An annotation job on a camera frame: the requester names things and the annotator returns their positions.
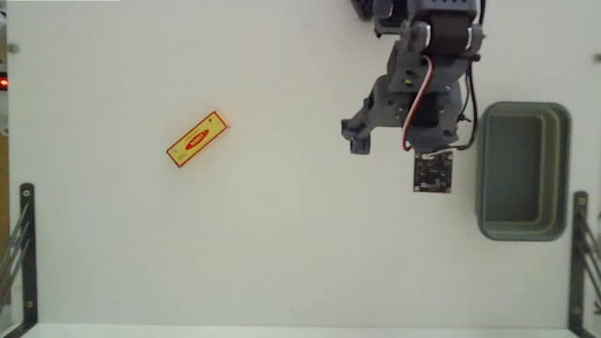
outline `white table surface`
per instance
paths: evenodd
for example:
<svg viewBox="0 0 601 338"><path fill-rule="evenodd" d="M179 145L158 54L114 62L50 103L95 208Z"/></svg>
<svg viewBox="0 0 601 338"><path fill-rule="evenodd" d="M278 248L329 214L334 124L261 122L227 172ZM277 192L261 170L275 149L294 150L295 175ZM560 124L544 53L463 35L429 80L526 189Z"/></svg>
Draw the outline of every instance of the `white table surface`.
<svg viewBox="0 0 601 338"><path fill-rule="evenodd" d="M571 192L587 190L596 214L601 2L489 3L481 108L565 105ZM348 153L340 119L393 40L347 0L8 9L21 47L9 60L11 189L37 187L42 322L565 328L569 231L484 238L475 151L456 156L450 195L412 192L399 130L376 131L369 157ZM216 107L231 131L177 169L165 149Z"/></svg>
<svg viewBox="0 0 601 338"><path fill-rule="evenodd" d="M575 338L567 330L325 329L40 324L24 338Z"/></svg>

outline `circuit board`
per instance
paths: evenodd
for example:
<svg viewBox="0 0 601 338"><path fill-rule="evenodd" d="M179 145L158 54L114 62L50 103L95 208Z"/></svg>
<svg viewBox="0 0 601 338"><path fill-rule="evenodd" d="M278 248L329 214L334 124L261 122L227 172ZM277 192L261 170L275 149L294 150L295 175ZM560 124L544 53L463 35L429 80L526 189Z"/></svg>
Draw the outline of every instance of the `circuit board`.
<svg viewBox="0 0 601 338"><path fill-rule="evenodd" d="M415 192L451 193L452 183L453 152L436 155L415 154Z"/></svg>

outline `gray container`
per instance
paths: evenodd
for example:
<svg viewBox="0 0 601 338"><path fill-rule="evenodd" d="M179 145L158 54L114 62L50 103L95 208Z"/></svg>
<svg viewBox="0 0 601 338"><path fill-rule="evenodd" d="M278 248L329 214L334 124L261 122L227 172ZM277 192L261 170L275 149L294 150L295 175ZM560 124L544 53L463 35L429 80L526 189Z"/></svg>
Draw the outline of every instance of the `gray container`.
<svg viewBox="0 0 601 338"><path fill-rule="evenodd" d="M481 129L477 213L494 240L551 241L565 230L570 115L555 103L501 102Z"/></svg>

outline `black metal bracket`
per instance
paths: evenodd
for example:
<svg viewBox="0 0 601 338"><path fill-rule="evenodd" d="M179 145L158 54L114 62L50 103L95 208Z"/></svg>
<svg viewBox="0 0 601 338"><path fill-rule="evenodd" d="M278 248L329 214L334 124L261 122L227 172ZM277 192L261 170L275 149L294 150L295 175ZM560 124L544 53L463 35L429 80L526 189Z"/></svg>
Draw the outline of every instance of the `black metal bracket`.
<svg viewBox="0 0 601 338"><path fill-rule="evenodd" d="M572 216L572 263L570 270L570 298L568 327L581 338L596 338L584 329L584 282L585 274L589 274L595 292L599 296L598 282L601 277L594 253L598 250L593 233L587 224L589 195L586 192L576 192L574 195L574 215ZM587 261L591 258L593 269Z"/></svg>
<svg viewBox="0 0 601 338"><path fill-rule="evenodd" d="M20 188L22 224L29 224L21 243L24 250L23 276L23 323L4 338L19 338L38 324L38 271L36 260L36 204L34 185L24 183Z"/></svg>

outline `white wire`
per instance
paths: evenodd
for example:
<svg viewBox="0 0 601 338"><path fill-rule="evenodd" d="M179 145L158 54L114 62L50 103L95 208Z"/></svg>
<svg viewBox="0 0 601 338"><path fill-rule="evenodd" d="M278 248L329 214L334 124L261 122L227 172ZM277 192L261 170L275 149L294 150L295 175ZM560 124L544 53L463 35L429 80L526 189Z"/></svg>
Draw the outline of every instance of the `white wire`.
<svg viewBox="0 0 601 338"><path fill-rule="evenodd" d="M411 150L411 146L407 147L408 127L411 121L413 120L417 109L420 107L420 103L424 98L425 91L427 90L428 86L430 85L430 82L432 81L432 75L434 73L434 62L432 61L432 59L427 55L424 55L423 58L428 63L428 72L425 74L424 81L422 82L422 86L420 87L420 91L418 91L415 100L413 100L413 103L411 104L411 109L409 109L409 113L407 114L407 118L405 118L405 123L403 124L403 148L406 151Z"/></svg>

